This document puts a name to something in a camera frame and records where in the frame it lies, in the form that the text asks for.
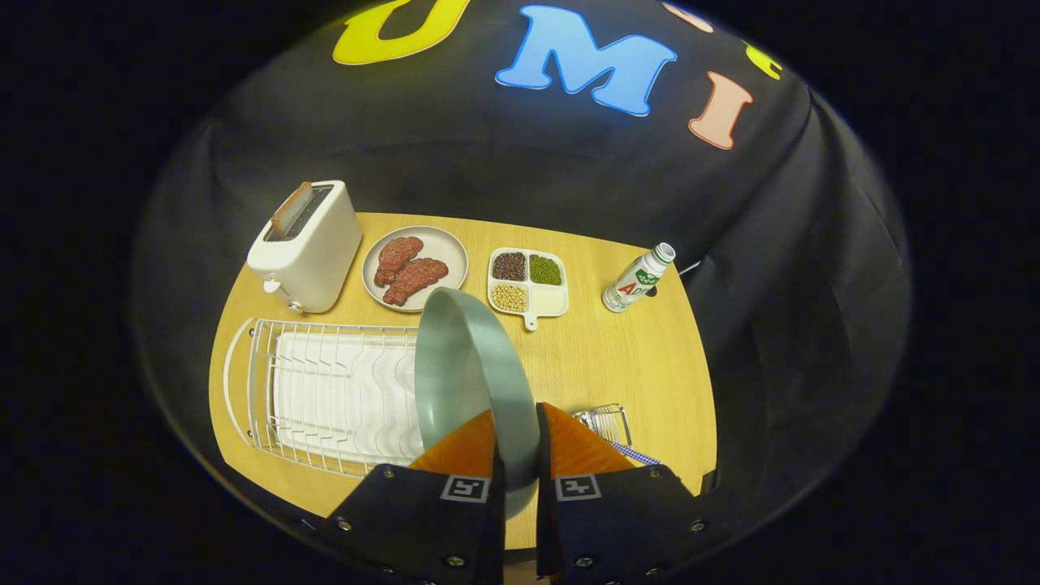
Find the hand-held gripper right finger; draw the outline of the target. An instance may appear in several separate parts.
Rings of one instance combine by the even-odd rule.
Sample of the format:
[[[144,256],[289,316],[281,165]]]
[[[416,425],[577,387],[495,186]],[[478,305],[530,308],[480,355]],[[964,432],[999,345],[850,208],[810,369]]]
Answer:
[[[709,495],[665,464],[638,466],[546,402],[536,504],[536,573],[552,584],[690,584],[733,537]]]

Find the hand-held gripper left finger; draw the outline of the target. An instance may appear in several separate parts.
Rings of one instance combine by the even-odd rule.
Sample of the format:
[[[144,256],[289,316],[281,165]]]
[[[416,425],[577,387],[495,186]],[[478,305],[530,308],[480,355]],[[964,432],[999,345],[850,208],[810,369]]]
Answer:
[[[328,515],[323,543],[383,584],[501,584],[505,473],[491,412],[408,466],[379,464]]]

